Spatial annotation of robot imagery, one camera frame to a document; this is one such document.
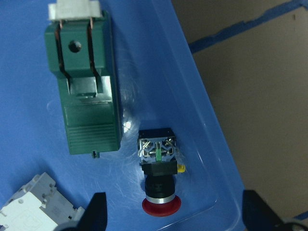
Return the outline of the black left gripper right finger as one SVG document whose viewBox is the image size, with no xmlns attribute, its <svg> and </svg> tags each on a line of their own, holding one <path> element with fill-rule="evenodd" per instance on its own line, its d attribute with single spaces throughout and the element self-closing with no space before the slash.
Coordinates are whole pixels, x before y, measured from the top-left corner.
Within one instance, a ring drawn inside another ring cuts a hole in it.
<svg viewBox="0 0 308 231">
<path fill-rule="evenodd" d="M 254 190 L 243 191 L 242 219 L 248 231 L 279 231 L 283 220 Z"/>
</svg>

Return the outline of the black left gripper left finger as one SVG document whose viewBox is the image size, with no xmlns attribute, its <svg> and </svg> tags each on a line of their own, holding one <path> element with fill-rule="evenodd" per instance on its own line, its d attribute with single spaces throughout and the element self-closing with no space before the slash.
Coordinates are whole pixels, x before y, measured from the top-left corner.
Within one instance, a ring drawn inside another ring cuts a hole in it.
<svg viewBox="0 0 308 231">
<path fill-rule="evenodd" d="M 105 192 L 93 195 L 74 231 L 105 231 L 107 228 L 107 200 Z"/>
</svg>

